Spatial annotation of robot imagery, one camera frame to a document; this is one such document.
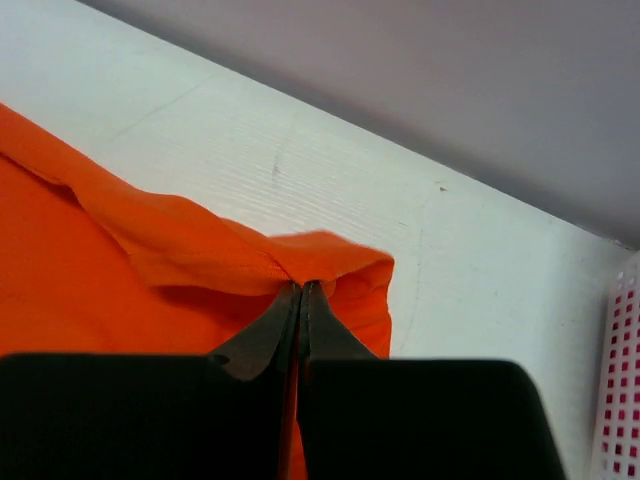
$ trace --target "orange fabric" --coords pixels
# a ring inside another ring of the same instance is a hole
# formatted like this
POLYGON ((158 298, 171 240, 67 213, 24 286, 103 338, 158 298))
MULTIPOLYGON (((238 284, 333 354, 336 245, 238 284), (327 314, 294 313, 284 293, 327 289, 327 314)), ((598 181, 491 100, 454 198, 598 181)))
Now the orange fabric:
MULTIPOLYGON (((266 237, 140 191, 6 106, 0 128, 0 355, 204 353, 291 280, 321 280, 345 325, 388 355, 389 255, 327 232, 266 237)), ((303 478, 299 441, 294 457, 303 478)))

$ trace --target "gray wall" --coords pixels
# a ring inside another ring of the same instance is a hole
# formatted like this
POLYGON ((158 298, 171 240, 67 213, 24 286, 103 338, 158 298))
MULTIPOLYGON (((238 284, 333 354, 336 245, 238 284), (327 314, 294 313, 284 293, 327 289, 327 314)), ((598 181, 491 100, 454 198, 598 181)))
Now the gray wall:
POLYGON ((636 0, 85 3, 640 247, 636 0))

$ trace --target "white plastic basket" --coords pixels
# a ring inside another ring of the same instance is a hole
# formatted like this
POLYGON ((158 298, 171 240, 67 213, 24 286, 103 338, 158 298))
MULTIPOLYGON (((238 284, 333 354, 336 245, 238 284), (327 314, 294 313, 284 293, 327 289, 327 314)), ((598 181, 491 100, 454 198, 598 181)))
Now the white plastic basket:
POLYGON ((640 255, 611 283, 592 480, 640 479, 640 255))

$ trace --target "scratch mark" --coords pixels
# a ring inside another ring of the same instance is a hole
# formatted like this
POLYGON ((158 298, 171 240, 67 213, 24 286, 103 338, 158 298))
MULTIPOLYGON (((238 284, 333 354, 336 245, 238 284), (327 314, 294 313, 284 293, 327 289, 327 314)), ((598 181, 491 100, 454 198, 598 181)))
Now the scratch mark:
POLYGON ((271 183, 274 187, 278 187, 278 175, 282 173, 280 162, 282 161, 282 155, 285 148, 291 141, 293 134, 295 133, 296 125, 298 123, 298 117, 300 116, 300 110, 297 110, 291 117, 289 126, 287 127, 287 133, 285 133, 282 141, 276 148, 276 153, 273 155, 273 167, 271 167, 271 183))
POLYGON ((176 98, 174 98, 173 100, 170 100, 167 103, 164 103, 156 108, 154 108, 153 110, 151 110, 150 112, 145 113, 142 117, 140 117, 138 120, 136 120, 135 122, 133 122, 130 125, 127 125, 126 127, 124 127, 122 130, 117 131, 115 134, 113 134, 105 143, 107 142, 113 142, 116 138, 121 137, 122 135, 124 135, 125 133, 127 133, 129 130, 131 130, 134 127, 137 127, 138 125, 140 125, 142 122, 144 122, 147 118, 151 117, 152 115, 155 115, 156 113, 158 113, 160 110, 163 110, 167 107, 170 107, 171 105, 173 105, 174 103, 182 100, 184 97, 186 97, 187 95, 189 95, 191 92, 193 92, 194 90, 197 90, 198 88, 200 88, 202 85, 204 85, 205 83, 207 83, 211 78, 213 78, 216 74, 212 73, 211 75, 209 75, 208 77, 206 77, 205 79, 203 79, 202 81, 198 82, 197 84, 195 84, 193 87, 191 87, 189 90, 187 90, 186 92, 181 93, 180 95, 178 95, 176 98))
MULTIPOLYGON (((418 237, 418 248, 422 249, 422 237, 424 236, 424 228, 420 229, 420 235, 418 237)), ((413 293, 413 305, 411 307, 411 316, 409 317, 409 326, 407 327, 407 333, 404 335, 402 344, 400 345, 400 352, 404 350, 404 346, 409 340, 411 334, 411 328, 413 327, 413 321, 416 319, 416 310, 418 309, 418 297, 420 296, 420 277, 422 276, 422 259, 418 257, 418 271, 416 272, 415 289, 413 293)))

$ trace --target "white table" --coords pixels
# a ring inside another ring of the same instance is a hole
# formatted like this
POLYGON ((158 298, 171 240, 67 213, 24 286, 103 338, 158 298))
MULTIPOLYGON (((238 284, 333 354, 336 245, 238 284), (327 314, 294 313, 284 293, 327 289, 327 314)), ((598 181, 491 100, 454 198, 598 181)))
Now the white table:
POLYGON ((135 186, 392 253, 393 355, 520 363, 586 477, 604 296, 629 252, 71 0, 3 2, 0 43, 1 100, 135 186))

